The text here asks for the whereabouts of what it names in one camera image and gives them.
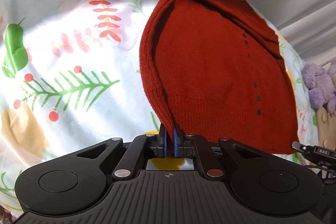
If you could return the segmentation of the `red knitted cardigan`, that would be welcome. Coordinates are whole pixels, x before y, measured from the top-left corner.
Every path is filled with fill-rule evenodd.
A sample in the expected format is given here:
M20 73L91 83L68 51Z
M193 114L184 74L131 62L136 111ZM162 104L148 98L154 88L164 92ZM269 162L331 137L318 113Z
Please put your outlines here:
M139 64L147 99L169 135L293 152L298 122L278 37L246 1L159 0Z

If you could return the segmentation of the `beige plush toy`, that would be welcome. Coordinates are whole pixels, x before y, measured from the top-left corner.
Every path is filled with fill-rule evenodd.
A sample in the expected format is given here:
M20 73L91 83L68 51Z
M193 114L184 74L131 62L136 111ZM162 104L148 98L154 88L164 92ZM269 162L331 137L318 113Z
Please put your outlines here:
M319 145L335 151L336 146L336 116L328 113L324 107L317 110L317 127Z

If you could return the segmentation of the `purple plush toy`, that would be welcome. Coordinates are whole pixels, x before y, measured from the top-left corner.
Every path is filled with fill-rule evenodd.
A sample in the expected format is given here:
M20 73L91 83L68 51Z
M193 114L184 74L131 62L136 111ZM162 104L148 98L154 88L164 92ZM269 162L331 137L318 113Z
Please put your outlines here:
M301 71L302 79L308 88L312 108L324 107L329 113L335 112L335 59L330 62L329 69L306 63Z

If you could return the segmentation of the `floral white bed sheet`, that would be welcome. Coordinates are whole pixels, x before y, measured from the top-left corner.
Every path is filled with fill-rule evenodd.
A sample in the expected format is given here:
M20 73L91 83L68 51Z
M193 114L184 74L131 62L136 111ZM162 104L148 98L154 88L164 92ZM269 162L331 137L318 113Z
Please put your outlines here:
M308 63L278 37L294 92L298 141L318 144L301 71ZM157 134L139 48L159 0L1 0L1 207L22 214L18 176L35 164L110 138Z

